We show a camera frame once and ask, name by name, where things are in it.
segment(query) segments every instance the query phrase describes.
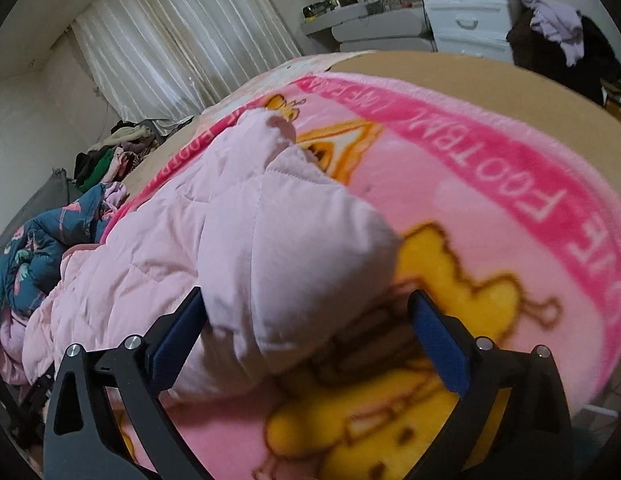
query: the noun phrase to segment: metal screw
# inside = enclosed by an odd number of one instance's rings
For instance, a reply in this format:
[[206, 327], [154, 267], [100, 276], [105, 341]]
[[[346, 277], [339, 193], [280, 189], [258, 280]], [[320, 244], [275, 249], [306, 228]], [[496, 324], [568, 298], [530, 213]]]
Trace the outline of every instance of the metal screw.
[[129, 350], [135, 350], [142, 344], [142, 338], [138, 335], [131, 335], [126, 341], [124, 341], [124, 346]]
[[477, 345], [477, 348], [483, 351], [493, 349], [493, 342], [488, 337], [478, 337], [475, 344]]
[[79, 351], [81, 351], [81, 346], [79, 346], [78, 344], [70, 345], [66, 349], [66, 355], [68, 357], [75, 357], [79, 353]]
[[539, 345], [535, 349], [535, 353], [539, 355], [539, 357], [543, 357], [543, 358], [551, 356], [551, 351], [549, 350], [548, 346], [544, 346], [544, 345]]

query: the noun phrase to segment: curtain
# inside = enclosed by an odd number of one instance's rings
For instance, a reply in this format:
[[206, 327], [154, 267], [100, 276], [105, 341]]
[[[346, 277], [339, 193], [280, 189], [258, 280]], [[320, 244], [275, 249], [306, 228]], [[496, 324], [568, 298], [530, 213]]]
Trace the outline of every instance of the curtain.
[[72, 30], [102, 94], [135, 123], [200, 114], [300, 55], [268, 0], [95, 0]]

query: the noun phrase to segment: drawer handle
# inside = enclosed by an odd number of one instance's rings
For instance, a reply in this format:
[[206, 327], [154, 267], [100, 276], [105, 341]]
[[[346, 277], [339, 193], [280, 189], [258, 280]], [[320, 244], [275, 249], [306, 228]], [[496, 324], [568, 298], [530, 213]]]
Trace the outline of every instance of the drawer handle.
[[457, 23], [457, 25], [459, 25], [462, 28], [467, 28], [468, 30], [475, 30], [475, 28], [477, 28], [477, 26], [479, 25], [479, 20], [477, 18], [473, 19], [473, 20], [468, 20], [468, 19], [463, 19], [463, 18], [457, 18], [455, 20], [455, 23]]

